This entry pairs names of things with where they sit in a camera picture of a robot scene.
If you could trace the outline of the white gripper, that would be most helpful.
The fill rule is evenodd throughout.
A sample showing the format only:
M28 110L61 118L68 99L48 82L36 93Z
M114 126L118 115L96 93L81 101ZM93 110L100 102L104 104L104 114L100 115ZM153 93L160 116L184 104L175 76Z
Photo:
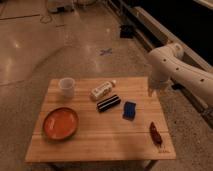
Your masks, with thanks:
M152 97L155 90L164 90L168 86L167 82L158 82L152 79L148 80L148 96Z

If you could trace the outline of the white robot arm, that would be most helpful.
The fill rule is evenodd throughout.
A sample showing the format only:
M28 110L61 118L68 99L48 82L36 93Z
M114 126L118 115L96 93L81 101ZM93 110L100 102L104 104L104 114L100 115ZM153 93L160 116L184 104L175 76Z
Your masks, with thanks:
M168 80L173 78L213 107L213 74L183 62L183 55L184 49L178 43L155 48L147 54L152 67L148 77L149 95L155 90L165 89Z

